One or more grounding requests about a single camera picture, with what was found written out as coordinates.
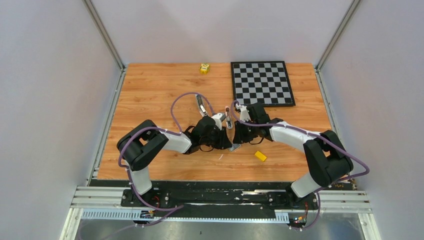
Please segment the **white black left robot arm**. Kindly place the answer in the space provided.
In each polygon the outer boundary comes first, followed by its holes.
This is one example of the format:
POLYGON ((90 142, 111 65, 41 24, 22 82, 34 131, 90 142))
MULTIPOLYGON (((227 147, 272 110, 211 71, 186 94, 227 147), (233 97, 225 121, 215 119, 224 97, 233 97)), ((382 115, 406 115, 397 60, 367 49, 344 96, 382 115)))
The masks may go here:
POLYGON ((135 127, 116 144, 119 160, 124 160, 129 180, 134 185, 134 200, 140 206, 149 206, 153 201, 152 181, 149 164, 162 150, 190 155, 202 146, 213 150, 225 150, 232 147, 226 127, 222 126, 224 117, 218 113, 202 117, 196 125, 190 125, 183 132, 173 132, 158 127, 150 119, 135 127))

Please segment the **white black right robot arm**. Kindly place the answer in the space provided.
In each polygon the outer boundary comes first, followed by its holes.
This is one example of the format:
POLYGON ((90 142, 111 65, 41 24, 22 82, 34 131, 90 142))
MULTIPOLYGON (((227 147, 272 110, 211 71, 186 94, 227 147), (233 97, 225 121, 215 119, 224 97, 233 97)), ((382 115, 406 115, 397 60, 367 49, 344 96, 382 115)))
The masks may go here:
POLYGON ((242 105, 234 101, 229 111, 235 118, 235 143, 244 144, 259 137, 304 153, 308 172, 286 189, 285 201, 292 209, 298 209, 305 203, 306 196, 330 186, 354 168, 338 135, 331 130, 309 131, 280 118, 270 119, 259 102, 242 105))

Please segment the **grey staples tray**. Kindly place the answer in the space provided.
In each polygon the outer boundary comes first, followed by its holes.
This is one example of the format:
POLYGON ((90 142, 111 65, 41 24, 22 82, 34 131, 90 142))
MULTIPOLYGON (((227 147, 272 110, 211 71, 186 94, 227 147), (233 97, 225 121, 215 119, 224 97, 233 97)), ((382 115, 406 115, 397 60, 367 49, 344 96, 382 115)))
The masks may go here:
POLYGON ((238 144, 238 143, 233 143, 232 145, 231 145, 231 147, 230 148, 228 148, 228 150, 230 151, 230 152, 234 152, 236 149, 238 149, 239 147, 240 147, 241 145, 240 144, 238 144))

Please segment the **pink white small stapler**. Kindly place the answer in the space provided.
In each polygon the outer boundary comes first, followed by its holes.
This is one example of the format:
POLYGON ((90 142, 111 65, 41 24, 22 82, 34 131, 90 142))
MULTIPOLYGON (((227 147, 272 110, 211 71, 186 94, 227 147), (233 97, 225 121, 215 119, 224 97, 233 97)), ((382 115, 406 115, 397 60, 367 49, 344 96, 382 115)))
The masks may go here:
POLYGON ((231 117, 230 107, 229 106, 226 106, 225 107, 225 122, 226 122, 226 127, 229 130, 233 128, 233 121, 232 121, 232 117, 231 117))

